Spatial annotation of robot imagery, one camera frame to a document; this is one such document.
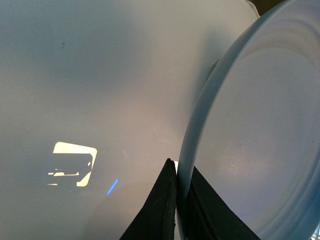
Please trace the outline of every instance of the white bowl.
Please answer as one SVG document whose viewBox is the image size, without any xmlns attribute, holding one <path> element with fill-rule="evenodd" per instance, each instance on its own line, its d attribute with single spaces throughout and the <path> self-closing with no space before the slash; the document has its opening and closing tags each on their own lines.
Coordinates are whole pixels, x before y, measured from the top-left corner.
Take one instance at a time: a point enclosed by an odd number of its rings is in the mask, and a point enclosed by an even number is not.
<svg viewBox="0 0 320 240">
<path fill-rule="evenodd" d="M 262 16 L 219 61 L 182 144 L 193 166 L 262 240 L 308 239 L 320 222 L 320 2 Z"/>
</svg>

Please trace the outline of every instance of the black object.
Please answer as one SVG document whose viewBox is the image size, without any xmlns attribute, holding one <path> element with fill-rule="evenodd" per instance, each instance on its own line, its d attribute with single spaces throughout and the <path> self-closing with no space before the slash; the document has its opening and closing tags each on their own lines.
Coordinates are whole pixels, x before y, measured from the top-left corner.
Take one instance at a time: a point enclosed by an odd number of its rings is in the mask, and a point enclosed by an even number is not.
<svg viewBox="0 0 320 240">
<path fill-rule="evenodd" d="M 168 158 L 142 209 L 120 240 L 174 240 L 176 195 L 175 163 Z"/>
<path fill-rule="evenodd" d="M 174 240 L 177 176 L 168 158 L 146 202 L 120 240 Z M 193 168 L 183 230 L 188 240 L 260 240 Z"/>
<path fill-rule="evenodd" d="M 186 199 L 188 240 L 260 240 L 219 197 L 196 167 Z"/>
<path fill-rule="evenodd" d="M 267 11 L 282 3 L 284 0 L 250 0 L 256 7 L 256 10 L 262 16 Z"/>
</svg>

